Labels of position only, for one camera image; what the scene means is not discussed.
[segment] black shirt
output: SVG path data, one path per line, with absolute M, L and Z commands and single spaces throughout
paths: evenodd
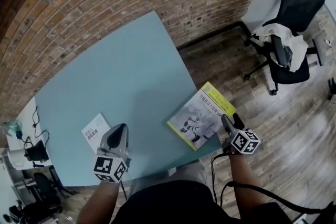
M 178 180 L 155 185 L 133 194 L 119 209 L 113 223 L 238 223 L 213 201 L 209 188 L 201 183 Z M 275 202 L 255 208 L 245 219 L 249 223 L 291 223 Z

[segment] book cover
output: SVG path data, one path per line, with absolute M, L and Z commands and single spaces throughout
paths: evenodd
M 91 146 L 93 152 L 96 154 L 100 146 L 100 141 L 103 135 L 109 131 L 111 127 L 106 122 L 105 118 L 99 113 L 83 130 L 86 141 Z
M 167 124 L 196 151 L 222 127 L 221 116 L 235 112 L 235 107 L 207 82 Z

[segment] black baseboard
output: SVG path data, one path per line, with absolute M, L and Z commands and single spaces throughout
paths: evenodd
M 200 43 L 202 41 L 205 41 L 205 40 L 207 40 L 209 38 L 212 38 L 214 36 L 222 34 L 222 33 L 226 32 L 226 31 L 229 31 L 229 30 L 231 30 L 233 28 L 236 28 L 236 27 L 240 27 L 241 30 L 244 32 L 244 34 L 246 35 L 247 38 L 249 38 L 251 36 L 251 33 L 248 30 L 248 28 L 246 27 L 246 25 L 240 20 L 240 21 L 237 21 L 237 22 L 232 23 L 230 25 L 224 26 L 224 27 L 222 27 L 220 29 L 217 29 L 215 31 L 212 31 L 210 33 L 207 33 L 205 35 L 202 35 L 201 37 L 195 38 L 194 40 L 191 40 L 191 41 L 189 41 L 189 42 L 187 42 L 187 43 L 185 43 L 185 44 L 183 44 L 181 46 L 178 46 L 177 50 L 181 51 L 183 49 L 189 48 L 189 47 L 191 47 L 193 45 L 196 45 L 196 44 L 198 44 L 198 43 Z

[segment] forearm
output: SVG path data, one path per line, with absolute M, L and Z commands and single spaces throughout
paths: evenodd
M 230 156 L 232 178 L 234 182 L 261 187 L 251 167 L 243 155 Z M 252 189 L 235 188 L 240 217 L 243 219 L 255 207 L 267 203 L 266 196 Z
M 119 184 L 101 182 L 79 213 L 78 224 L 108 224 L 119 193 Z

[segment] gray pants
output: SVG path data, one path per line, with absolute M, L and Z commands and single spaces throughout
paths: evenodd
M 133 180 L 129 197 L 139 190 L 176 180 L 189 180 L 206 185 L 206 172 L 203 163 L 197 159 L 191 163 L 179 166 L 176 172 L 169 176 L 168 171 L 157 173 L 150 176 L 145 176 Z

